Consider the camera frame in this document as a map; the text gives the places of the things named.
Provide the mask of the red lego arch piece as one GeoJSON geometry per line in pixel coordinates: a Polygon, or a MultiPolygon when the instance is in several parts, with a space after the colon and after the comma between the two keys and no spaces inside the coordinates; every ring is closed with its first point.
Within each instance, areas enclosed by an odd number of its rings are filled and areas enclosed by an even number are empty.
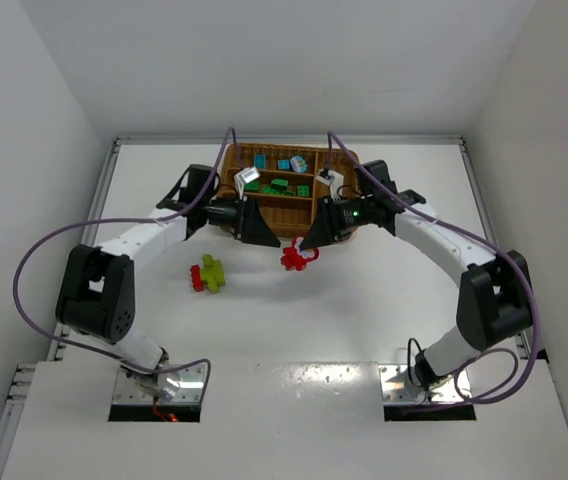
{"type": "Polygon", "coordinates": [[[291,244],[282,250],[280,264],[286,271],[303,271],[307,265],[320,257],[318,248],[302,250],[303,236],[293,238],[291,244]]]}

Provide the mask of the blue lego base piece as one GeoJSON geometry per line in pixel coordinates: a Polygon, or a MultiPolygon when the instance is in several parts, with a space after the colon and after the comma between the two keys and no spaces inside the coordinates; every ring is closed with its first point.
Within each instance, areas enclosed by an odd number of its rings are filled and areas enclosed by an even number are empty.
{"type": "Polygon", "coordinates": [[[290,169],[290,161],[288,159],[282,159],[277,161],[277,167],[279,170],[286,170],[290,169]]]}

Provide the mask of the green upturned lego brick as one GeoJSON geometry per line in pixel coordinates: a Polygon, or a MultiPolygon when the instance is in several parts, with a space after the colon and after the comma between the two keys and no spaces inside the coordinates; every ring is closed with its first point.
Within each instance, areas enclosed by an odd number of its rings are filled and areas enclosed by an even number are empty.
{"type": "Polygon", "coordinates": [[[278,192],[285,192],[288,190],[288,181],[276,178],[270,182],[270,187],[278,192]]]}

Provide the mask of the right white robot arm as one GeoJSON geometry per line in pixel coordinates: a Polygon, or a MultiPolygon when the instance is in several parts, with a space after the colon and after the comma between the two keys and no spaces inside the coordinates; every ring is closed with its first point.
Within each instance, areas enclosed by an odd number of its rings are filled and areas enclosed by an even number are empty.
{"type": "Polygon", "coordinates": [[[298,242],[301,252],[343,241],[353,229],[375,225],[412,245],[439,266],[458,288],[455,325],[419,352],[408,377],[428,389],[464,363],[533,324],[523,287],[528,267],[522,255],[499,257],[489,247],[447,228],[426,199],[398,191],[383,160],[357,168],[360,194],[350,199],[324,196],[316,219],[298,242]]]}

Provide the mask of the long green lego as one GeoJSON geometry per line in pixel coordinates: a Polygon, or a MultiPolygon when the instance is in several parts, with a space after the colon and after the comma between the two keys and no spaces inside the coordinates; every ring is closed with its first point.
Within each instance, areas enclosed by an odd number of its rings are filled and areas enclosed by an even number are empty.
{"type": "Polygon", "coordinates": [[[245,185],[244,190],[250,192],[258,192],[260,190],[260,182],[259,181],[250,182],[245,185]]]}

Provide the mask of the small green square lego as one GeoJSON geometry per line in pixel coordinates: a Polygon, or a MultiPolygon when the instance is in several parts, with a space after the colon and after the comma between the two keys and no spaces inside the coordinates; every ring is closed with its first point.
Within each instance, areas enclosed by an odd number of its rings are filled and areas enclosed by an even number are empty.
{"type": "Polygon", "coordinates": [[[295,195],[301,198],[310,198],[311,197],[311,190],[306,185],[298,185],[295,188],[295,195]]]}

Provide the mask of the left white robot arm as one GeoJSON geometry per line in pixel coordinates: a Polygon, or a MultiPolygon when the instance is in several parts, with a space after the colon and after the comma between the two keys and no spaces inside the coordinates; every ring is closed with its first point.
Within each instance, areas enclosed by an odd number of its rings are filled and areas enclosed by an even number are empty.
{"type": "Polygon", "coordinates": [[[245,244],[280,246],[257,199],[219,198],[216,177],[213,167],[192,164],[142,223],[95,246],[75,246],[55,308],[58,322],[105,345],[131,371],[162,369],[168,355],[135,324],[136,274],[208,224],[245,244]]]}

